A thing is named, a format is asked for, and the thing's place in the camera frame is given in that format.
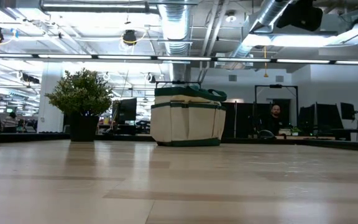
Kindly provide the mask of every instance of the black monitor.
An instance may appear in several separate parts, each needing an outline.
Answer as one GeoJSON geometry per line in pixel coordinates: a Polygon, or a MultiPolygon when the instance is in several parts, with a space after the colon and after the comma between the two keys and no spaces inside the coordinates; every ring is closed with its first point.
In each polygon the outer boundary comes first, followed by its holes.
{"type": "Polygon", "coordinates": [[[119,105],[119,118],[118,120],[123,121],[135,121],[136,120],[136,104],[137,98],[121,100],[119,105]]]}
{"type": "Polygon", "coordinates": [[[319,129],[343,129],[341,116],[336,105],[316,104],[319,129]]]}
{"type": "Polygon", "coordinates": [[[301,107],[298,115],[298,124],[302,131],[312,133],[314,129],[314,109],[315,106],[301,107]]]}
{"type": "Polygon", "coordinates": [[[349,119],[353,121],[355,118],[354,105],[350,103],[341,103],[341,114],[342,119],[349,119]]]}

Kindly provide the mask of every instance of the light wood tabletop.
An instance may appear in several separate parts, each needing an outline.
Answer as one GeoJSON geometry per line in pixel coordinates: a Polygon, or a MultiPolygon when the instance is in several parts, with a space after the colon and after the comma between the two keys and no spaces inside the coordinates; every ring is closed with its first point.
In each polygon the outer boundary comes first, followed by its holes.
{"type": "Polygon", "coordinates": [[[358,151],[0,144],[0,223],[358,223],[358,151]]]}

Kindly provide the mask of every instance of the ceiling light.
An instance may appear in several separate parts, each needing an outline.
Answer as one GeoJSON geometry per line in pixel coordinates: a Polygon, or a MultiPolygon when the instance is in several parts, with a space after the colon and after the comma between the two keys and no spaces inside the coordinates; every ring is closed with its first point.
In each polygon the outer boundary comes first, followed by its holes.
{"type": "Polygon", "coordinates": [[[0,54],[0,57],[12,57],[12,58],[28,58],[28,57],[32,57],[31,54],[0,54]]]}
{"type": "Polygon", "coordinates": [[[336,65],[358,65],[358,61],[336,61],[336,65]]]}
{"type": "Polygon", "coordinates": [[[329,60],[277,59],[279,63],[329,63],[329,60]]]}
{"type": "Polygon", "coordinates": [[[83,59],[83,58],[92,58],[92,55],[38,55],[40,58],[73,58],[73,59],[83,59]]]}
{"type": "Polygon", "coordinates": [[[104,8],[114,8],[114,7],[124,7],[124,8],[135,8],[135,9],[144,9],[144,6],[140,5],[125,5],[125,4],[44,4],[43,7],[104,7],[104,8]]]}
{"type": "Polygon", "coordinates": [[[171,57],[171,56],[159,56],[158,60],[195,60],[195,61],[210,61],[210,57],[171,57]]]}
{"type": "Polygon", "coordinates": [[[234,22],[237,19],[235,10],[228,10],[225,13],[225,16],[227,16],[226,17],[226,22],[234,22]]]}
{"type": "Polygon", "coordinates": [[[330,42],[329,37],[320,35],[278,35],[270,45],[281,47],[324,47],[330,42]]]}
{"type": "Polygon", "coordinates": [[[218,58],[220,62],[270,62],[267,58],[218,58]]]}
{"type": "Polygon", "coordinates": [[[118,59],[118,60],[150,60],[150,56],[136,55],[99,55],[99,59],[118,59]]]}
{"type": "Polygon", "coordinates": [[[226,17],[226,22],[234,22],[236,21],[237,17],[236,16],[227,16],[226,17]]]}

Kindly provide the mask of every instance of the black frame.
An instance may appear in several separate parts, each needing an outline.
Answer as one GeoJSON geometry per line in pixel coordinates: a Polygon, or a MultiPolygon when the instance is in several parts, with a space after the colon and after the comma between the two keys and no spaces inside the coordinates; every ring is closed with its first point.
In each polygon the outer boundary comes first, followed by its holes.
{"type": "Polygon", "coordinates": [[[298,101],[298,86],[294,85],[255,85],[255,110],[254,110],[254,117],[257,115],[257,107],[258,107],[258,101],[257,101],[257,90],[258,87],[269,87],[269,88],[294,88],[295,89],[295,97],[296,97],[296,125],[298,125],[298,117],[299,117],[299,101],[298,101]]]}

